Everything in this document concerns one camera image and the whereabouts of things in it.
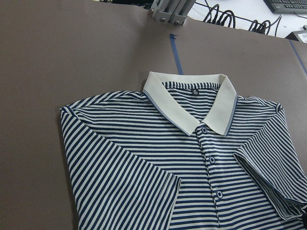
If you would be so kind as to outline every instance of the metal bracket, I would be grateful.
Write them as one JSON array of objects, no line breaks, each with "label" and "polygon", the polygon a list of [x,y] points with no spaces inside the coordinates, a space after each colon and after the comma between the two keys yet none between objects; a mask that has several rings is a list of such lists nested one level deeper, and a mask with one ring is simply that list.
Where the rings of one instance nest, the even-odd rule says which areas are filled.
[{"label": "metal bracket", "polygon": [[150,12],[158,22],[182,25],[196,0],[154,0]]}]

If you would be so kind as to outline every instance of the navy and white stripe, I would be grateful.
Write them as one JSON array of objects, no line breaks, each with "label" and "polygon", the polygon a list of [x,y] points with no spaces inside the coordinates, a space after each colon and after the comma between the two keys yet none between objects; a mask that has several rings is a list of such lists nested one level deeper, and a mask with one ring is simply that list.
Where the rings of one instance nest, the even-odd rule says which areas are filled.
[{"label": "navy and white stripe", "polygon": [[[220,87],[163,85],[200,121]],[[187,135],[131,91],[65,106],[61,122],[79,229],[304,229],[307,180],[278,103],[238,96],[227,136],[203,122]]]}]

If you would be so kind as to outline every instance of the shirt's left sleeve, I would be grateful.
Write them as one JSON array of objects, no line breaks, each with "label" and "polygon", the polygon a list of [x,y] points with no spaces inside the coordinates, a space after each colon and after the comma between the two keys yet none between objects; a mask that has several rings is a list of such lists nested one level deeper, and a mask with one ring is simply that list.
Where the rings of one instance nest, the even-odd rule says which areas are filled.
[{"label": "shirt's left sleeve", "polygon": [[299,218],[307,207],[307,178],[293,147],[284,108],[234,153],[284,220]]}]

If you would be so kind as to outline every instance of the collar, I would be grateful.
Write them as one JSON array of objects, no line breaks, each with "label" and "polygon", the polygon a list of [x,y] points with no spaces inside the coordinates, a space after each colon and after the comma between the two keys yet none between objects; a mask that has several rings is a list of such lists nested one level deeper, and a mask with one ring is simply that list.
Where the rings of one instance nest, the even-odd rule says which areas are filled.
[{"label": "collar", "polygon": [[190,136],[200,121],[182,108],[169,94],[162,82],[212,82],[221,84],[212,108],[201,121],[214,132],[227,136],[236,108],[237,93],[226,75],[177,75],[149,72],[143,92],[155,108],[172,124]]}]

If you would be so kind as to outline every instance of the striped shirt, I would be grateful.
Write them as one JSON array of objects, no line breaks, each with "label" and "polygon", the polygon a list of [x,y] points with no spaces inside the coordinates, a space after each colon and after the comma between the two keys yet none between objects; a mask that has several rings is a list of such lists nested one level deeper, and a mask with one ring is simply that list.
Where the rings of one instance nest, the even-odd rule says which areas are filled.
[{"label": "striped shirt", "polygon": [[81,230],[304,229],[284,108],[223,74],[150,72],[60,111]]}]

